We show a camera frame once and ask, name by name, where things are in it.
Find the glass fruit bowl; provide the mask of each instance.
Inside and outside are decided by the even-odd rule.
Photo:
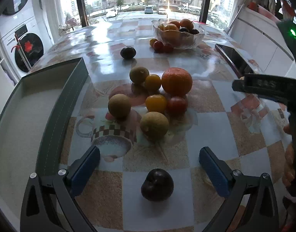
[[[194,29],[199,31],[199,34],[192,35],[188,32],[179,32],[174,30],[162,31],[158,28],[159,25],[163,24],[166,26],[170,21],[168,19],[159,19],[152,21],[153,31],[155,38],[163,44],[170,44],[175,49],[191,49],[199,45],[205,36],[204,29],[199,23],[194,23]]]

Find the car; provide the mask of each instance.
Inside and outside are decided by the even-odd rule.
[[[165,10],[164,8],[159,8],[159,9],[158,9],[158,14],[159,14],[159,15],[166,15],[167,12],[166,12],[166,10]]]
[[[107,12],[106,18],[115,17],[116,15],[118,15],[118,10],[117,9],[111,9],[110,11]]]
[[[153,9],[151,6],[145,7],[145,14],[153,14]]]

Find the green light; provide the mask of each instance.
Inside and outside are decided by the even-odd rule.
[[[291,30],[291,33],[293,34],[293,36],[296,36],[296,33],[294,30]]]

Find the blue gripper pad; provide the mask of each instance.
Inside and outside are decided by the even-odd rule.
[[[86,154],[87,152],[84,154],[84,160],[79,159],[80,165],[70,179],[70,194],[73,196],[78,196],[82,193],[93,171],[99,165],[101,159],[100,150],[96,146],[93,146],[93,148],[89,150],[90,151],[87,151],[88,154]]]
[[[200,150],[200,164],[206,171],[210,181],[216,189],[218,195],[227,198],[230,194],[230,182],[221,168],[218,166],[219,160],[209,147]]]

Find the washing machine door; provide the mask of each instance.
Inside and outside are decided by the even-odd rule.
[[[28,33],[21,38],[20,44],[25,53],[25,56],[30,62],[31,67],[44,55],[44,46],[42,40],[34,33]],[[23,72],[28,72],[28,68],[23,62],[19,51],[15,50],[15,61],[17,66]]]
[[[27,2],[28,0],[10,0],[3,11],[3,15],[11,16],[16,14],[24,7]]]

